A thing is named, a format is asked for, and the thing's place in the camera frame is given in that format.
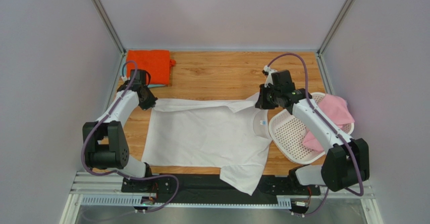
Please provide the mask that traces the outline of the white t shirt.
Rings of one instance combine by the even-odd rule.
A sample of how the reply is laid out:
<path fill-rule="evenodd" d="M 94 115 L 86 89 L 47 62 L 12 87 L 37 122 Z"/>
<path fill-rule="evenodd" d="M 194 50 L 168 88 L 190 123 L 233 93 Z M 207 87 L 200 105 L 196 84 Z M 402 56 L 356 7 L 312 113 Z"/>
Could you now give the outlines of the white t shirt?
<path fill-rule="evenodd" d="M 220 179 L 252 195 L 270 143 L 258 94 L 243 100 L 159 99 L 141 160 L 154 166 L 217 167 Z"/>

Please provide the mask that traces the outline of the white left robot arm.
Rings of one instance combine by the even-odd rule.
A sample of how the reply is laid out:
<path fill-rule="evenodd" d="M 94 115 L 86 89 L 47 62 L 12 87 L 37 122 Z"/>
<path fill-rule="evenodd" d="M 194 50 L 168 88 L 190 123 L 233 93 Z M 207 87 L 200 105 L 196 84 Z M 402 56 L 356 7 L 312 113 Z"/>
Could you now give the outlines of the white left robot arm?
<path fill-rule="evenodd" d="M 150 80 L 149 72 L 131 70 L 131 78 L 118 89 L 106 112 L 83 125 L 81 162 L 88 173 L 95 176 L 117 173 L 134 180 L 152 177 L 150 166 L 131 156 L 123 129 L 135 108 L 148 110 L 155 106 L 157 98 L 148 88 Z"/>

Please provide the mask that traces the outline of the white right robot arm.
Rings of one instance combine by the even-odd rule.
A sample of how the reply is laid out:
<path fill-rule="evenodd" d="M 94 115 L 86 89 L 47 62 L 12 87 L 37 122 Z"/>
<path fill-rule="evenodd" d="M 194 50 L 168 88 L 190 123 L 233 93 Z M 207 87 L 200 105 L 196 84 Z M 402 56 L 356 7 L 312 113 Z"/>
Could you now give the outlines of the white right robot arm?
<path fill-rule="evenodd" d="M 364 195 L 369 179 L 369 148 L 362 138 L 354 139 L 337 127 L 317 106 L 307 87 L 296 89 L 288 70 L 263 69 L 266 82 L 259 87 L 256 108 L 286 109 L 300 120 L 322 145 L 322 165 L 305 165 L 294 171 L 300 185 L 326 186 L 333 192 L 347 190 Z"/>

